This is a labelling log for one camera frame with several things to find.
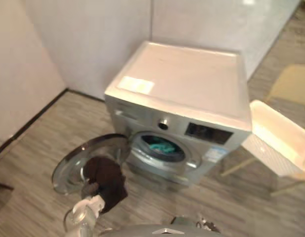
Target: black cloth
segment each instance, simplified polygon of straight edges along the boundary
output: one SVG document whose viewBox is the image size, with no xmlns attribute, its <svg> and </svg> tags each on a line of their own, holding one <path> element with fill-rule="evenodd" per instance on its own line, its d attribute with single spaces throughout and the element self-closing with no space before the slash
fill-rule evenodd
<svg viewBox="0 0 305 237">
<path fill-rule="evenodd" d="M 97 194 L 105 201 L 101 213 L 106 213 L 128 196 L 125 189 L 125 176 L 120 166 L 106 157 L 93 157 L 83 168 L 83 175 L 89 184 L 99 185 Z"/>
</svg>

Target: wall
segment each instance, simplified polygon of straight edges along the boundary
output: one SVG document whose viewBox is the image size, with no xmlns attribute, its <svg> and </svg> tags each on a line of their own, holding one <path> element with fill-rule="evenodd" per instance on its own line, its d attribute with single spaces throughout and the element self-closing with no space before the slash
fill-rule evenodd
<svg viewBox="0 0 305 237">
<path fill-rule="evenodd" d="M 250 79 L 300 0 L 153 0 L 152 39 L 240 51 Z"/>
<path fill-rule="evenodd" d="M 71 89 L 104 90 L 150 34 L 150 0 L 23 0 Z"/>
<path fill-rule="evenodd" d="M 19 0 L 0 0 L 0 145 L 65 88 Z"/>
</svg>

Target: gray laminate floor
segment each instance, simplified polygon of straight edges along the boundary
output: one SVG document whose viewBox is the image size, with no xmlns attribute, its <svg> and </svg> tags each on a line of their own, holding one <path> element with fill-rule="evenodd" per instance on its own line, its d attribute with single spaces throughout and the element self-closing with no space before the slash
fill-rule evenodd
<svg viewBox="0 0 305 237">
<path fill-rule="evenodd" d="M 251 98 L 262 99 L 290 63 L 305 63 L 302 12 L 289 22 L 249 82 Z M 273 103 L 305 125 L 304 107 Z M 15 187 L 13 192 L 0 190 L 0 237 L 62 236 L 62 218 L 79 196 L 57 194 L 51 185 L 52 171 L 73 148 L 112 131 L 103 103 L 66 93 L 0 154 L 0 180 Z M 238 149 L 199 185 L 179 191 L 168 190 L 149 175 L 132 173 L 125 166 L 129 197 L 98 220 L 94 236 L 105 228 L 167 223 L 175 215 L 202 213 L 227 237 L 305 237 L 305 186 L 270 198 L 270 190 L 292 180 L 277 178 L 258 162 L 220 178 L 221 169 L 248 156 Z"/>
</svg>

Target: front-loading washing machine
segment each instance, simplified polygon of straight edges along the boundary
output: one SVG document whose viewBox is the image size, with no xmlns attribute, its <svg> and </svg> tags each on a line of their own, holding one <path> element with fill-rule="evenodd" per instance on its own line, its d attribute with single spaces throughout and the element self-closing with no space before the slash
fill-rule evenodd
<svg viewBox="0 0 305 237">
<path fill-rule="evenodd" d="M 190 185 L 251 133 L 242 57 L 233 52 L 144 42 L 105 91 L 117 134 L 94 138 L 55 169 L 69 193 L 97 154 Z"/>
</svg>

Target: label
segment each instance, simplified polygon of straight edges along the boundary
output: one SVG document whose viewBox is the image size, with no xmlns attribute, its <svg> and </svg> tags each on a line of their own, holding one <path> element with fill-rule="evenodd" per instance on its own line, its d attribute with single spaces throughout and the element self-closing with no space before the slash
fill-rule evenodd
<svg viewBox="0 0 305 237">
<path fill-rule="evenodd" d="M 150 93 L 153 86 L 154 83 L 151 81 L 125 76 L 117 87 L 147 95 Z"/>
<path fill-rule="evenodd" d="M 205 154 L 205 157 L 208 158 L 208 161 L 217 163 L 220 161 L 226 154 L 228 153 L 227 150 L 221 147 L 211 147 L 207 153 Z"/>
</svg>

